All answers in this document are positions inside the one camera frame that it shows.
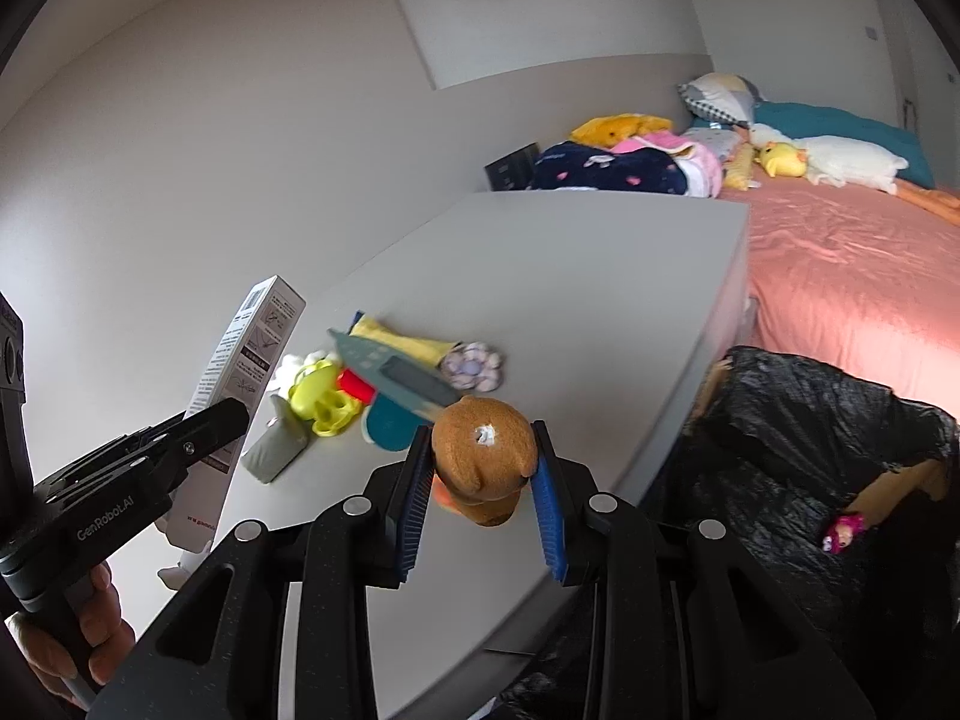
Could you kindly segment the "left hand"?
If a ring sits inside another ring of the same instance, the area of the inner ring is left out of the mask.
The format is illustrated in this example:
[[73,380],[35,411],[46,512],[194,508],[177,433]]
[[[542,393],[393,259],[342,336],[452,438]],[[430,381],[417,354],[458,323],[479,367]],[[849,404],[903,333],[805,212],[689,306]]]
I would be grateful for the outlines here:
[[5,626],[28,667],[47,692],[78,709],[89,702],[75,692],[80,679],[105,686],[132,652],[137,636],[122,614],[121,597],[107,562],[89,573],[91,592],[78,611],[67,610],[57,629],[40,614],[10,614]]

